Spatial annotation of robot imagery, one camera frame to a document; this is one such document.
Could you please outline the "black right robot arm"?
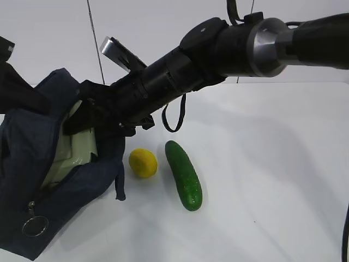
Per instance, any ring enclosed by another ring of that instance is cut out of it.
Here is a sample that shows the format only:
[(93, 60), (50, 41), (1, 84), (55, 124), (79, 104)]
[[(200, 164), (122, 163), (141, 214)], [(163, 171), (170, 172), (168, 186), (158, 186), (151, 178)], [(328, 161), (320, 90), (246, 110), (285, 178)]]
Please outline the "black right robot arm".
[(127, 75), (111, 85), (84, 81), (79, 86), (82, 103), (63, 124), (66, 135), (94, 128), (133, 136), (138, 126), (154, 126), (153, 112), (230, 76), (271, 78), (289, 65), (346, 70), (348, 14), (285, 23), (258, 12), (239, 25), (214, 17), (150, 65), (115, 38), (107, 38), (101, 49)]

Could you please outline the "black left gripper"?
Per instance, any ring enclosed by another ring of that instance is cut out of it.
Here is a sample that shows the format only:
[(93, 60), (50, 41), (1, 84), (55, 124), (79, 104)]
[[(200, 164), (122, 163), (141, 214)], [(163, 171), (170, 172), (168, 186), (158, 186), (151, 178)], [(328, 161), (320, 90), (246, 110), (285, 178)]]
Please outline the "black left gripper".
[(50, 112), (51, 102), (30, 86), (17, 71), (7, 63), (15, 44), (0, 37), (1, 61), (1, 114), (21, 108), (42, 115)]

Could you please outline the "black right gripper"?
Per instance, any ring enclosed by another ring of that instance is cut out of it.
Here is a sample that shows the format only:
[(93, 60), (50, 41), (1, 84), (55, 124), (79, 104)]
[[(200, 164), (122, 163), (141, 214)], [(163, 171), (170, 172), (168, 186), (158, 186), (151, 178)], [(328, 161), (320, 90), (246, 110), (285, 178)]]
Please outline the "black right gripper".
[(155, 125), (152, 113), (159, 109), (165, 129), (175, 133), (184, 122), (186, 94), (195, 86), (196, 67), (179, 49), (109, 86), (84, 81), (79, 88), (82, 102), (63, 123), (63, 134), (96, 128), (133, 136), (137, 126), (148, 130)]

